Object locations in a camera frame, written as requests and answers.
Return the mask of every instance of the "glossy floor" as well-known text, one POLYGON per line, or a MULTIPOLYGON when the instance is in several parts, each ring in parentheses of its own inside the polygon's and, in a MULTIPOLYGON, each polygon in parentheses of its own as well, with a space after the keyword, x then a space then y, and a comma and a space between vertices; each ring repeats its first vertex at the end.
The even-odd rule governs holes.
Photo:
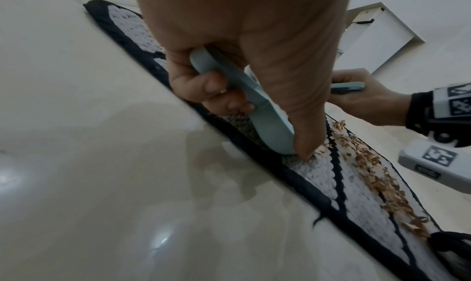
MULTIPOLYGON (((313 207, 82 2, 0 0, 0 280, 395 280, 327 220, 313 229, 313 207)), ((347 120, 395 159, 397 140, 347 120)), ((462 196, 402 172, 440 224, 469 228, 462 196)))

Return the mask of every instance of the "braided doormat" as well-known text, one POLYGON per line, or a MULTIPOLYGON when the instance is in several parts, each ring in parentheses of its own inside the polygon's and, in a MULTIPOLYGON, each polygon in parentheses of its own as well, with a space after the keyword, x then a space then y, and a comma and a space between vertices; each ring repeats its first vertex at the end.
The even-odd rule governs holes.
MULTIPOLYGON (((140 14, 104 0, 84 6, 116 43, 169 88, 164 50, 140 14)), ((455 280, 421 237, 439 231, 439 226, 394 166, 343 123, 327 116, 324 147, 303 163, 267 149, 248 117, 220 118, 200 104, 188 104, 399 278, 455 280)))

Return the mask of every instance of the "brown wood shavings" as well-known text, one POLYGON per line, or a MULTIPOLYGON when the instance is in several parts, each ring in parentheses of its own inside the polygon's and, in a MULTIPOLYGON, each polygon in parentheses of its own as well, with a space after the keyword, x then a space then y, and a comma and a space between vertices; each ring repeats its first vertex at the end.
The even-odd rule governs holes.
POLYGON ((332 126, 331 138, 342 146, 341 151, 347 151, 342 154, 343 159, 358 169, 362 180, 371 191, 382 195, 385 202, 381 207, 395 219, 400 220, 407 231, 418 237, 430 237, 424 225, 428 222, 428 218, 419 217, 414 213, 405 192, 390 175, 388 168, 381 163, 381 156, 371 151, 357 136, 346 133, 345 121, 334 122, 332 126))

